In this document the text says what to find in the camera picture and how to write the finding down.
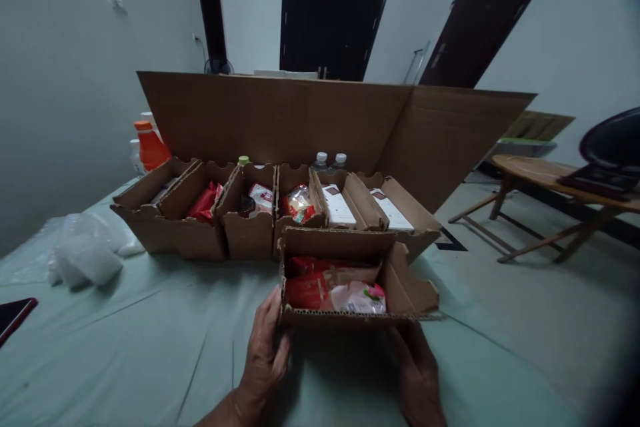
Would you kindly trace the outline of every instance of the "orange bottle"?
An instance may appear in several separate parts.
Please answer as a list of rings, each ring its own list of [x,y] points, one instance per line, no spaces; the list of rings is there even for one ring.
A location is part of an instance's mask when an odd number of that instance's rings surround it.
[[[146,171],[159,167],[171,158],[171,152],[153,131],[153,125],[148,121],[133,122],[140,139],[140,161]]]

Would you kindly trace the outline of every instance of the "doorway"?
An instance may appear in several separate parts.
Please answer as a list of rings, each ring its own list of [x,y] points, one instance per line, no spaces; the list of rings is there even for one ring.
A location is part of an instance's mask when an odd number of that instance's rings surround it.
[[[531,0],[455,0],[420,85],[474,88]]]
[[[386,0],[282,0],[280,69],[362,81]]]
[[[220,65],[227,63],[227,44],[225,42],[225,27],[222,20],[222,3],[220,0],[200,0],[202,22],[205,26],[209,61]]]

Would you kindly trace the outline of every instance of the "wall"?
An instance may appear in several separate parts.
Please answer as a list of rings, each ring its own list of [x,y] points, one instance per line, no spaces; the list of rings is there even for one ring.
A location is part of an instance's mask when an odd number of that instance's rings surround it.
[[[423,68],[449,17],[452,0],[387,0],[376,34],[366,82],[402,83],[413,51],[431,40]]]
[[[532,0],[476,88],[537,92],[530,109],[575,116],[548,158],[585,165],[584,134],[640,105],[639,26],[640,0]]]
[[[0,0],[0,255],[134,175],[137,69],[198,72],[199,0]]]
[[[278,70],[282,0],[222,0],[222,12],[235,71]]]

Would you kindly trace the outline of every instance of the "floor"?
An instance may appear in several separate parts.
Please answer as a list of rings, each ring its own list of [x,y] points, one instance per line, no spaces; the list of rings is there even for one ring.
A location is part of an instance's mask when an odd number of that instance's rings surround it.
[[[507,333],[515,352],[538,369],[585,419],[619,398],[624,357],[640,304],[640,251],[596,233],[563,264],[543,248],[499,264],[506,254],[464,220],[447,220],[488,197],[496,185],[463,183],[435,214],[468,250],[442,251],[456,274]],[[504,219],[489,220],[488,205],[471,217],[515,248],[535,239]],[[576,221],[519,192],[502,211],[544,236]]]

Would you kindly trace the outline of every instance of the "orange bottle cap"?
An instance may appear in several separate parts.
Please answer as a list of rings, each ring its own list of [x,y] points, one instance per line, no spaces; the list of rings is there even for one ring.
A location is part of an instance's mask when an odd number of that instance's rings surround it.
[[[135,126],[135,129],[138,131],[153,130],[153,126],[149,121],[141,120],[141,121],[133,122],[133,125]]]

